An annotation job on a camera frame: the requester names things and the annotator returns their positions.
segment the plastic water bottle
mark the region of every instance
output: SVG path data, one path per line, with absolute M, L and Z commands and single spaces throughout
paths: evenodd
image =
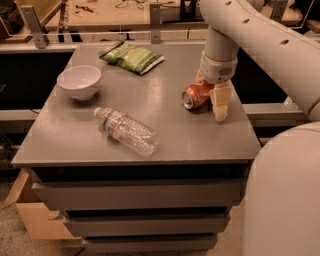
M 126 113 L 112 108 L 96 108 L 94 116 L 100 120 L 100 128 L 109 136 L 141 155 L 149 156 L 156 151 L 159 144 L 157 132 Z

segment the soda can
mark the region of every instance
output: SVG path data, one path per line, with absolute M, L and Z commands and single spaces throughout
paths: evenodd
M 187 109 L 197 109 L 203 106 L 210 98 L 209 91 L 213 84 L 194 83 L 188 86 L 182 93 L 183 105 Z

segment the white bowl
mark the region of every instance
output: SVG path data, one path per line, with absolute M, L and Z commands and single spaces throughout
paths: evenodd
M 100 88 L 101 72 L 88 65 L 75 66 L 63 71 L 57 78 L 58 85 L 77 100 L 91 99 Z

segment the gray drawer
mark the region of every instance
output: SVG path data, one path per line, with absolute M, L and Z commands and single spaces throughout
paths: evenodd
M 240 179 L 34 183 L 50 210 L 232 206 Z
M 212 249 L 217 242 L 215 235 L 199 236 L 148 236 L 126 238 L 84 239 L 89 253 L 202 251 Z
M 225 213 L 203 213 L 186 209 L 165 214 L 72 217 L 64 218 L 64 224 L 75 237 L 137 236 L 161 234 L 196 234 L 222 232 L 229 216 Z

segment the green snack bag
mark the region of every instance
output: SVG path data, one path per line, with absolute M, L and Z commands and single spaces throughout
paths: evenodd
M 123 41 L 99 52 L 99 58 L 117 67 L 143 75 L 164 60 L 164 56 Z

